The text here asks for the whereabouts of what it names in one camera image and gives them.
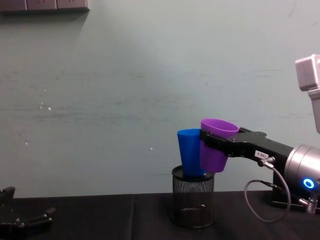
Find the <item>electrical outlet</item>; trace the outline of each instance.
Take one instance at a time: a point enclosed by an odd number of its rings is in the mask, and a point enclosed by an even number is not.
[[[15,12],[27,10],[26,0],[0,0],[0,12]]]
[[[28,10],[55,10],[57,9],[56,0],[26,0]]]
[[[86,9],[88,8],[87,0],[56,0],[58,9]]]

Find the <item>black tablecloth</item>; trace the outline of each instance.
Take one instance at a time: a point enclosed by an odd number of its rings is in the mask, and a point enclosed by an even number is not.
[[[265,218],[283,211],[268,205],[271,192],[252,191],[253,207]],[[172,195],[126,194],[15,199],[26,217],[55,207],[49,232],[30,240],[318,240],[320,215],[291,211],[282,221],[263,223],[249,210],[244,193],[216,192],[216,221],[205,229],[184,229],[170,221]]]

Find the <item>black wire mesh cup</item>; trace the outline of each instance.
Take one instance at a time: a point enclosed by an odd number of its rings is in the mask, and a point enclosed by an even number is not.
[[[184,176],[182,166],[172,170],[172,221],[181,227],[199,229],[215,220],[214,173],[199,177]]]

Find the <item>sticker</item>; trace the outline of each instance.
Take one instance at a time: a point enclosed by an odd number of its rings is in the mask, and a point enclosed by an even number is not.
[[[260,158],[260,159],[267,159],[269,157],[268,154],[262,152],[262,151],[258,151],[258,150],[255,150],[255,154],[254,154],[255,157],[257,158]]]

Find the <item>cable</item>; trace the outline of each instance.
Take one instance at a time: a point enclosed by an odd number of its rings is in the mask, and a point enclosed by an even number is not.
[[[276,222],[282,220],[282,219],[289,213],[290,207],[291,207],[291,195],[290,195],[290,190],[289,190],[289,187],[288,187],[288,185],[287,185],[284,177],[283,177],[283,176],[280,174],[280,172],[278,172],[278,170],[275,169],[274,167],[272,167],[272,168],[270,168],[270,169],[272,169],[272,170],[278,175],[278,177],[280,178],[280,180],[281,180],[281,182],[282,182],[282,184],[283,184],[283,186],[284,186],[284,188],[285,188],[285,193],[286,193],[286,196],[287,196],[287,199],[288,199],[288,204],[287,204],[287,206],[286,206],[286,209],[285,209],[285,211],[283,212],[283,214],[282,214],[281,216],[279,216],[279,217],[276,218],[276,219],[270,219],[270,220],[269,220],[269,219],[264,219],[264,218],[262,218],[261,216],[259,216],[259,215],[256,213],[256,211],[253,209],[253,207],[251,206],[251,204],[250,204],[250,202],[249,202],[249,200],[248,200],[247,191],[248,191],[249,185],[252,184],[252,183],[263,183],[263,184],[265,184],[265,181],[256,180],[256,179],[255,179],[255,180],[251,180],[251,181],[249,181],[249,182],[245,185],[245,187],[244,187],[244,197],[245,197],[246,203],[248,204],[248,207],[250,208],[250,210],[252,211],[252,213],[253,213],[259,220],[261,220],[261,221],[264,222],[264,223],[276,223]]]

